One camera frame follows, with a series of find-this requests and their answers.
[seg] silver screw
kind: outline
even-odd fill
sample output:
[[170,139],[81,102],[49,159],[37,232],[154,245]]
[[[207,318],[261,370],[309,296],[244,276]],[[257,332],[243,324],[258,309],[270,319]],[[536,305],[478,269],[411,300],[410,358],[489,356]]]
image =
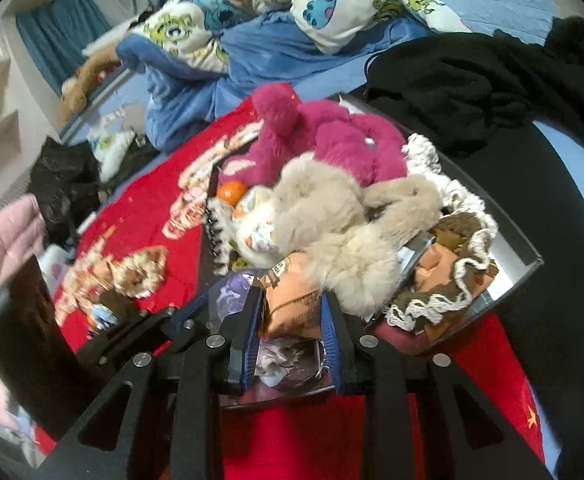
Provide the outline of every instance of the silver screw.
[[140,352],[134,356],[132,362],[139,368],[147,366],[152,361],[152,356],[147,352]]
[[450,366],[452,360],[447,354],[434,354],[434,357],[432,357],[432,362],[441,368],[445,368]]
[[378,345],[378,339],[373,335],[362,335],[358,342],[365,348],[376,348]]
[[225,344],[225,338],[222,335],[214,334],[208,337],[205,342],[210,348],[219,348]]

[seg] black bag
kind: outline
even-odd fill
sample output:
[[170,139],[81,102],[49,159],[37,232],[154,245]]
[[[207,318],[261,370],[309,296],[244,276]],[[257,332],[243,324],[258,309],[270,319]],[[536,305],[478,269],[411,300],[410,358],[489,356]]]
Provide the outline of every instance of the black bag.
[[100,206],[98,161],[89,142],[64,146],[48,138],[32,167],[27,192],[43,214],[50,243],[64,246],[75,227]]

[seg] brown teddy bear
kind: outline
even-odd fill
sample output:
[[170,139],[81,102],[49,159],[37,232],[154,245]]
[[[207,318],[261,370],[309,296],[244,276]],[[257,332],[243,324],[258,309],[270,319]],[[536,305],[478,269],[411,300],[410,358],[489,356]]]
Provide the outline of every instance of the brown teddy bear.
[[88,96],[101,83],[99,75],[108,72],[120,64],[116,54],[118,41],[105,45],[92,54],[82,66],[76,69],[76,75],[62,84],[59,102],[59,118],[65,124],[74,114],[85,110]]

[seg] white crochet ruffle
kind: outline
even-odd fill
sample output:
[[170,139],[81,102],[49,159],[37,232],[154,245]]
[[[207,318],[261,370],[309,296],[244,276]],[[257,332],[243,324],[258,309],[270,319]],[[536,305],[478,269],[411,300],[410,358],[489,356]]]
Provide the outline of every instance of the white crochet ruffle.
[[441,172],[437,150],[426,137],[420,134],[409,136],[407,144],[403,146],[403,153],[406,155],[408,174],[422,174],[432,182],[441,195],[443,206],[452,211],[451,215],[461,212],[473,213],[482,225],[482,229],[472,235],[468,244],[474,257],[462,258],[454,264],[454,281],[461,290],[454,300],[441,294],[432,294],[427,303],[411,300],[404,312],[393,303],[384,307],[383,312],[388,324],[403,330],[413,330],[419,317],[425,317],[429,322],[438,324],[445,312],[456,312],[472,303],[472,294],[463,280],[466,265],[469,264],[478,270],[488,268],[490,257],[486,247],[494,240],[498,226],[492,216],[485,212],[485,202],[482,199],[471,193],[458,180],[452,180]]

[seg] magenta teddy bear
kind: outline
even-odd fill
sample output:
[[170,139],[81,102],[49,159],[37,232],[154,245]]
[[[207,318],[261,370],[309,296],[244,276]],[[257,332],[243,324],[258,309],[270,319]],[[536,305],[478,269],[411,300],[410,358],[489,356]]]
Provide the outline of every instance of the magenta teddy bear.
[[257,140],[245,155],[232,155],[219,183],[239,180],[248,187],[271,186],[295,156],[314,152],[350,172],[361,186],[407,175],[401,148],[405,139],[390,121],[374,114],[350,114],[334,101],[301,103],[286,84],[267,84],[252,95],[263,120]]

